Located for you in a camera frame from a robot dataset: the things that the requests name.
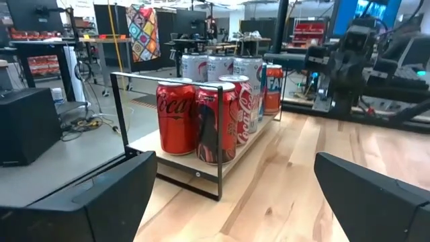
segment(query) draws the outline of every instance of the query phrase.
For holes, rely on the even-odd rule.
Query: pole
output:
[[[282,37],[284,36],[285,18],[288,12],[288,0],[279,0],[279,10],[277,11],[277,20],[275,25],[275,34],[273,40],[272,53],[279,54],[282,47]]]

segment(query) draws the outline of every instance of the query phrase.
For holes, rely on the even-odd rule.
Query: wooden table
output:
[[[313,172],[318,151],[430,190],[428,136],[284,112],[227,177],[220,202],[156,180],[134,242],[346,242]]]

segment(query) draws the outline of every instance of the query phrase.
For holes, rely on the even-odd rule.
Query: soda can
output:
[[[188,78],[171,78],[191,82]],[[164,152],[185,155],[196,149],[196,91],[192,85],[159,81],[156,90],[160,142]]]
[[[235,93],[239,106],[237,113],[237,145],[244,145],[249,139],[251,121],[251,85],[249,78],[242,75],[223,75],[220,81],[231,82],[235,86]]]
[[[182,55],[182,77],[195,82],[208,81],[208,56],[200,53],[184,53]]]
[[[208,56],[208,81],[218,81],[222,75],[233,74],[233,56],[211,54]]]
[[[284,72],[281,65],[267,65],[267,91],[264,95],[264,114],[273,115],[280,111],[281,90]]]
[[[262,70],[263,59],[259,56],[239,56],[234,58],[233,74],[247,76],[253,89],[251,103],[251,124],[249,127],[250,134],[257,131]]]
[[[215,165],[220,159],[228,163],[236,157],[238,101],[232,83],[211,82],[213,87],[199,87],[196,91],[197,103],[197,156],[207,164]],[[223,88],[218,97],[217,87]],[[218,130],[218,98],[222,98],[222,123]],[[218,157],[218,132],[222,133],[222,157]]]

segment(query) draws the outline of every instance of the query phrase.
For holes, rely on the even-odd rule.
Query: black metal frame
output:
[[[321,118],[330,118],[340,121],[354,122],[358,124],[373,125],[384,128],[393,128],[397,130],[417,132],[421,134],[430,134],[430,122],[424,122],[420,120],[410,120],[407,122],[391,122],[388,120],[369,117],[366,116],[366,114],[363,112],[354,110],[352,111],[351,115],[342,116],[337,113],[313,110],[312,104],[303,104],[291,101],[282,101],[282,111],[305,114],[309,116],[317,116]]]
[[[136,79],[145,79],[145,80],[150,80],[150,81],[167,81],[167,82],[171,82],[171,83],[181,83],[181,84],[186,84],[186,85],[194,85],[194,86],[198,86],[198,87],[213,87],[210,85],[207,85],[205,83],[187,83],[184,81],[176,81],[176,80],[171,80],[171,79],[164,79],[164,78],[158,78],[158,77],[146,77],[146,76],[141,76],[141,75],[135,75],[135,74],[128,74],[128,73],[119,73],[119,72],[115,72],[115,73],[111,73],[110,74],[110,79],[112,82],[112,93],[114,94],[114,99],[115,99],[115,107],[116,107],[116,111],[117,111],[117,115],[118,115],[118,122],[119,122],[119,127],[120,127],[120,131],[121,131],[121,137],[122,137],[122,142],[123,142],[123,146],[124,146],[124,151],[125,151],[125,156],[129,159],[133,158],[136,155],[141,154],[141,152],[143,151],[139,151],[136,149],[133,149],[132,147],[129,146],[129,142],[128,142],[128,135],[127,135],[127,128],[126,128],[126,122],[124,119],[124,112],[122,110],[122,102],[121,102],[121,97],[120,97],[120,88],[118,86],[118,79],[117,76],[124,76],[124,77],[129,77],[129,78],[136,78]],[[222,87],[218,87],[218,96],[222,97],[223,95],[223,90]],[[222,98],[218,98],[218,130],[221,130],[221,125],[222,125],[222,119],[223,117],[223,112],[222,112]],[[280,122],[282,119],[282,114],[279,114],[279,119],[274,119],[275,121]],[[218,132],[218,137],[217,137],[217,142],[218,142],[218,147],[222,147],[222,132]],[[218,157],[222,157],[222,149],[218,149],[217,150],[218,153]],[[208,191],[202,190],[200,188],[191,186],[187,183],[184,183],[182,181],[178,181],[176,179],[173,179],[172,177],[168,177],[166,175],[157,173],[157,178],[165,180],[166,182],[169,182],[171,184],[174,184],[176,186],[179,186],[180,188],[184,188],[186,190],[189,190],[191,192],[195,192],[199,195],[202,195],[204,197],[210,198],[212,200],[215,201],[220,201],[221,197],[222,197],[222,183],[223,183],[223,176],[222,176],[222,159],[218,159],[218,163],[217,163],[217,176],[215,175],[211,175],[208,173],[204,173],[202,171],[199,171],[197,169],[194,169],[192,167],[188,167],[185,165],[181,165],[179,163],[167,160],[167,159],[163,159],[160,157],[157,157],[157,162],[178,169],[182,172],[191,174],[195,177],[199,177],[205,180],[208,180],[209,182],[213,182],[216,183],[218,186],[218,193],[217,194],[213,194],[210,193]]]

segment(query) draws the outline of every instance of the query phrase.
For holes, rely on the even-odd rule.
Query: colorful quilt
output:
[[[133,62],[160,57],[157,15],[152,7],[132,4],[127,8],[128,31],[132,39]]]

